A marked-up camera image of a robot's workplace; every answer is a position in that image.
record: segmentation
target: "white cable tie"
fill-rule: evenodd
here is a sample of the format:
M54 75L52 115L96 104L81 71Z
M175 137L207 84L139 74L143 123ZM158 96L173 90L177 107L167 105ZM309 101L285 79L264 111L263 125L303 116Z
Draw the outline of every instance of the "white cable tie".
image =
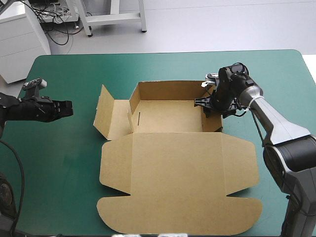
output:
M258 98L264 98L264 97L263 97L262 95L259 95L259 96L257 96L257 97L252 98L252 100L249 102L249 105L247 106L246 109L244 109L244 111L245 111L245 112L248 112L249 109L250 109L250 106L251 106L252 102L253 102L254 100L258 99Z

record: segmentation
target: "box side wall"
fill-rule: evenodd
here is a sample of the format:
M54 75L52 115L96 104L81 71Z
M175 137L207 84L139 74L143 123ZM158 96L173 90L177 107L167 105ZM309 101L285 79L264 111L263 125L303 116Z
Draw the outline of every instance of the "box side wall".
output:
M93 125L105 138L108 138L109 135L113 107L114 98L106 87L102 85Z
M205 93L199 80L144 81L138 84L141 100L194 100Z

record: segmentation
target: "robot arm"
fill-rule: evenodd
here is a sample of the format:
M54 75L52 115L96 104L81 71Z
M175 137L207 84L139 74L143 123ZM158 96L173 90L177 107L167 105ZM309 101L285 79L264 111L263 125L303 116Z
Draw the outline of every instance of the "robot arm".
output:
M216 111L226 118L237 110L250 109L262 124L265 138L256 123L265 164L280 190L290 195L281 236L312 236L316 224L316 138L276 111L241 63L208 74L202 86L215 86L210 96L195 100L195 106L203 106L207 116Z

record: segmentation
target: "white cabinet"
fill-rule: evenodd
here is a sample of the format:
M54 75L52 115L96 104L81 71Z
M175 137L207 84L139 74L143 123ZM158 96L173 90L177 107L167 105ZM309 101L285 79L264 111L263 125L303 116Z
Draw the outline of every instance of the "white cabinet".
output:
M25 79L34 60L50 54L48 40L34 13L21 2L0 15L0 78Z

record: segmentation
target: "cable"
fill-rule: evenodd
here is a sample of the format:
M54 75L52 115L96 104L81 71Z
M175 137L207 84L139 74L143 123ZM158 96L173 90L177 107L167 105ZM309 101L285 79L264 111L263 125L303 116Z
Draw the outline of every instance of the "cable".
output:
M58 29L54 29L55 31L58 31L58 32L60 32L60 33L63 33L63 34L67 34L66 32L63 32L63 31L60 31L60 30L58 30ZM80 30L78 30L77 32L74 32L74 33L68 33L69 35L76 35L76 34L78 34L80 31L82 31L83 30L83 27L81 27L81 29Z
M247 113L247 111L243 112L241 115L235 115L235 114L234 114L234 116L236 116L236 117L242 117L242 116L244 116L246 113Z
M15 149L12 146L10 146L8 143L3 141L3 140L0 140L0 142L2 144L4 144L6 147L8 147L13 152L13 154L15 155L15 158L16 158L18 164L19 164L20 171L21 171L21 196L20 196L19 210L18 210L16 219L14 220L14 223L12 225L12 229L11 229L11 231L12 231L12 233L14 235L16 225L17 225L18 220L20 218L20 214L21 214L21 210L22 210L22 204L23 204L23 197L24 197L24 170L23 170L22 162L21 162L21 160L20 160L20 158L18 156L18 153L15 151Z
M52 36L49 34L49 31L52 31L52 30L54 29L54 26L52 26L52 29L51 29L51 30L47 30L47 31L45 32L45 34L47 34L48 37L49 37L55 44L57 44L57 45L63 46L63 45L66 45L66 44L68 43L68 41L69 41L68 28L67 28L67 26L66 26L65 21L61 18L60 15L58 15L57 13L52 12L52 11L36 10L36 9L34 9L33 7L31 7L30 5L28 5L28 4L26 4L25 2L23 2L22 0L18 0L18 1L21 2L21 3L23 3L25 6L27 6L27 7L35 14L35 16L39 19L40 23L45 23L45 21L43 20L43 18L42 18L42 16L41 16L41 14L43 15L43 12L48 12L48 13L53 13L53 14L55 14L55 16L53 16L53 18L52 18L52 23L54 23L54 19L57 19L57 17L59 17L60 20L62 21L62 23L63 23L64 26L65 26L65 30L66 30L66 34L67 34L67 40L66 40L66 42L65 42L65 43L58 43L58 42L56 42L56 41L52 38Z
M284 185L287 187L287 189L290 191L291 195L293 195L293 197L294 197L294 200L293 200L293 197L291 197L291 196L287 196L287 199L289 199L289 201L291 200L293 204L297 204L296 210L294 211L294 215L296 215L298 212L300 212L301 214L303 214L303 215L305 215L305 216L315 216L315 215L309 215L309 214L307 214L305 211L302 210L302 203L301 203L301 201L299 200L299 198L297 197L297 195L290 189L290 186L287 184L287 182L285 181L284 177L283 177L282 175L280 175L280 173L278 172L277 168L274 166L274 163L272 162L272 159L271 159L270 154L269 154L269 152L268 152L267 146L266 146L266 144L264 143L264 139L263 139L263 136L262 136L262 133L261 133L259 124L258 124L258 122L257 122L257 119L256 119L256 117L255 117L255 114L254 114L254 112L253 112L253 109L250 109L250 111L251 111L251 114L252 114L252 118L253 118L253 120L254 120L254 122L255 122L256 128L257 128L257 130L258 130L260 139L261 139L262 144L263 144L263 146L264 146L264 149L265 149L266 152L267 152L268 159L269 159L269 161L270 161L270 163L271 163L273 169L275 170L275 173L276 173L276 174L279 176L279 178L283 181ZM282 231L283 231L283 229L284 229L285 223L288 222L289 217L290 217L290 215L288 215L288 216L285 218L285 220L284 220L284 222L283 222L283 224L282 224Z

